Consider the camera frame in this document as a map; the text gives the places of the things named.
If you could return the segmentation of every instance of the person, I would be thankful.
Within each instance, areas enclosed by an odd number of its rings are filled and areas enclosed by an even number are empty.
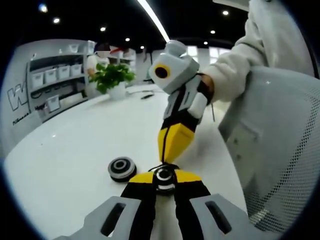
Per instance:
[[[87,73],[89,75],[89,78],[92,78],[97,70],[97,64],[101,64],[104,67],[106,67],[108,64],[110,64],[109,56],[110,56],[110,45],[106,42],[103,43],[97,43],[94,47],[94,54],[88,56],[86,60],[86,68]],[[97,96],[99,95],[99,92],[96,90],[97,83],[96,82],[90,82],[87,87],[87,93],[90,96]]]
[[[250,0],[245,36],[201,73],[212,102],[230,102],[245,91],[253,66],[292,70],[319,78],[310,46],[279,0]]]

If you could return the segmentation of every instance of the window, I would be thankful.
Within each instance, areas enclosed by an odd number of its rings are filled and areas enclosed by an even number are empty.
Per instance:
[[[219,55],[225,54],[225,53],[228,53],[228,52],[230,52],[230,49],[224,49],[224,48],[220,48],[219,49]]]
[[[210,64],[214,64],[218,60],[218,57],[221,54],[225,54],[225,53],[228,53],[228,52],[230,52],[229,49],[218,48],[218,47],[210,47],[209,48]]]
[[[198,55],[197,47],[196,46],[188,46],[186,52],[191,57],[196,57]]]
[[[193,58],[193,60],[195,60],[197,63],[199,63],[199,60],[198,60],[198,57],[197,57],[197,56],[193,56],[192,58]]]
[[[219,57],[218,48],[210,47],[209,48],[210,58],[217,58]]]
[[[215,57],[210,58],[210,64],[214,64],[217,60],[218,58]]]

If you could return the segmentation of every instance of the round puck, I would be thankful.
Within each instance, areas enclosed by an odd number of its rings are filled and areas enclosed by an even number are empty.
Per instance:
[[[122,156],[110,162],[108,172],[115,182],[126,183],[137,174],[137,167],[131,158]]]

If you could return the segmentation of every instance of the white mesh chair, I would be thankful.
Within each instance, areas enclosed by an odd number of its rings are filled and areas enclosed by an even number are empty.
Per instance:
[[[320,80],[255,67],[245,94],[219,130],[243,188],[251,223],[285,232],[307,204],[320,176]]]

